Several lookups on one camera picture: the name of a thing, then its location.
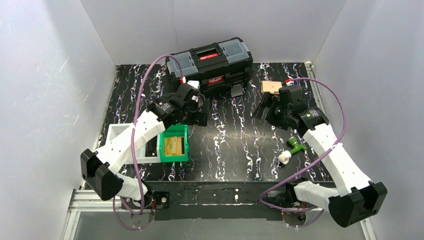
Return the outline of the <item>yellow cards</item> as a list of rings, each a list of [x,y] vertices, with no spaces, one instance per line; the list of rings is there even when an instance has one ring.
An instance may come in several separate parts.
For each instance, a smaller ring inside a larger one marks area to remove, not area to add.
[[[183,136],[171,136],[165,138],[165,155],[182,156],[185,154],[185,138]]]

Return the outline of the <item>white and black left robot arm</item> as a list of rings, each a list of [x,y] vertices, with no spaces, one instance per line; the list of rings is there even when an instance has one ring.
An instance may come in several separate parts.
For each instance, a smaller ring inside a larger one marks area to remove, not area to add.
[[[207,125],[205,97],[200,82],[189,80],[176,92],[167,93],[149,104],[136,123],[96,151],[80,155],[81,175],[101,200],[115,196],[136,201],[144,199],[148,187],[140,180],[119,173],[126,161],[148,141],[176,124]]]

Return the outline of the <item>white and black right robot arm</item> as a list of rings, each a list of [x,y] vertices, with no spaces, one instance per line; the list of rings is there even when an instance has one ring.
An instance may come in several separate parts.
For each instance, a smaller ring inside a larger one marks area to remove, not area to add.
[[[373,182],[354,163],[336,137],[329,119],[317,106],[309,107],[297,85],[281,87],[278,92],[266,92],[255,118],[280,129],[293,129],[309,145],[332,176],[335,188],[327,188],[302,177],[300,172],[284,182],[285,192],[275,196],[261,195],[261,201],[271,208],[288,212],[294,203],[308,203],[330,213],[341,227],[376,215],[387,196],[382,182]]]

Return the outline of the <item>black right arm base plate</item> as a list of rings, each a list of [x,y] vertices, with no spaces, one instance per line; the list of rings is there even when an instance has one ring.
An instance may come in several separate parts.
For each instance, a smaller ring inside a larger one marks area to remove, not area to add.
[[[268,192],[263,198],[263,201],[281,208],[291,209],[297,213],[300,213],[303,210],[309,211],[317,208],[316,206],[313,206],[304,201],[295,201],[289,193],[281,190]]]

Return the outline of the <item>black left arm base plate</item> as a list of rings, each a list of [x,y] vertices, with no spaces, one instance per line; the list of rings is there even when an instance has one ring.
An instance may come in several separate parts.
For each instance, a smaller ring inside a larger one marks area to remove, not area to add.
[[[168,191],[154,191],[148,193],[144,200],[144,209],[166,210],[170,207],[170,199],[171,194]],[[140,200],[124,198],[124,202],[132,210],[139,210],[141,208]]]

